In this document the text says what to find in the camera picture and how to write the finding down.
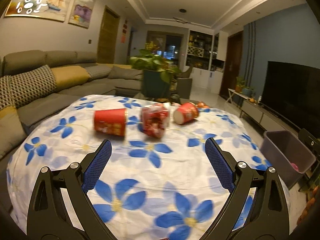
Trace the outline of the right human hand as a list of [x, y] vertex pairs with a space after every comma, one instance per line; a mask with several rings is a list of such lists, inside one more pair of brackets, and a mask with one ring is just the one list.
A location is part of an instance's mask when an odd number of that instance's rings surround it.
[[318, 191], [318, 186], [316, 186], [313, 189], [312, 198], [307, 202], [305, 209], [303, 210], [302, 214], [299, 216], [299, 218], [297, 220], [297, 225], [299, 225], [302, 222], [302, 220], [308, 215], [308, 211], [311, 209], [311, 207], [313, 206], [313, 204], [316, 201], [315, 196], [316, 196], [317, 191]]

